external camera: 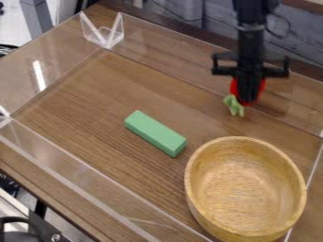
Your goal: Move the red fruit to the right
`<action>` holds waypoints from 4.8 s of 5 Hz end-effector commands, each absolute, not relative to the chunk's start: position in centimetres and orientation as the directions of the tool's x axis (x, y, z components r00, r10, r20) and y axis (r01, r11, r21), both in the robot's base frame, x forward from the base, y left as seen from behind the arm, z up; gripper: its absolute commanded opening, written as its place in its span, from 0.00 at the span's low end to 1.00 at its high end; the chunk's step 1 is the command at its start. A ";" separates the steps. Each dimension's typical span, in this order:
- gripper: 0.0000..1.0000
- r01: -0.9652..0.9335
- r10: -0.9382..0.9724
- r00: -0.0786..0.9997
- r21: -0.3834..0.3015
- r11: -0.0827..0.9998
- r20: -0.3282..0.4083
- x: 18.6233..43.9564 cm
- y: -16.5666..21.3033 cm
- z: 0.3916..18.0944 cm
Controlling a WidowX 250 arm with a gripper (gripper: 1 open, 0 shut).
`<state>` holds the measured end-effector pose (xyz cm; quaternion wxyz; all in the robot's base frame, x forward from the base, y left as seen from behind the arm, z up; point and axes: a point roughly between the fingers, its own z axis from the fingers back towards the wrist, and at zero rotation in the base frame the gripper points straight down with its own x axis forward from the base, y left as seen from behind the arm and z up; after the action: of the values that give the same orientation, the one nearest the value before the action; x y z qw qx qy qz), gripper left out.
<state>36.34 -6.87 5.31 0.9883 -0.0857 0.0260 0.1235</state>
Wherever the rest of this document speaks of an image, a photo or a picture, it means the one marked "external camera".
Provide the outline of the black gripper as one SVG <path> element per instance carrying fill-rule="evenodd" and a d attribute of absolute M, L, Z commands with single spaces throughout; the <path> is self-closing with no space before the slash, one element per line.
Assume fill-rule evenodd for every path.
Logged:
<path fill-rule="evenodd" d="M 232 76 L 237 78 L 237 90 L 240 100 L 244 103 L 254 102 L 262 91 L 262 78 L 286 78 L 289 71 L 289 57 L 284 56 L 281 59 L 272 59 L 273 62 L 282 63 L 281 68 L 264 67 L 265 60 L 248 60 L 240 58 L 236 52 L 222 52 L 212 55 L 213 66 L 210 72 L 213 75 Z M 233 61 L 234 66 L 220 66 L 218 61 Z M 249 79 L 241 74 L 258 74 L 261 78 L 254 78 L 249 86 Z"/>

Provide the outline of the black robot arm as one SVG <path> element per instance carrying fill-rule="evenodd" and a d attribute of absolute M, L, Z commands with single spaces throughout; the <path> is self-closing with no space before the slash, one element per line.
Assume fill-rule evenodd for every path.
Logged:
<path fill-rule="evenodd" d="M 286 78 L 288 56 L 276 59 L 281 68 L 265 67 L 266 16 L 281 0 L 232 0 L 236 12 L 237 51 L 212 55 L 212 75 L 230 76 L 230 94 L 242 106 L 252 105 L 265 88 L 266 78 Z"/>

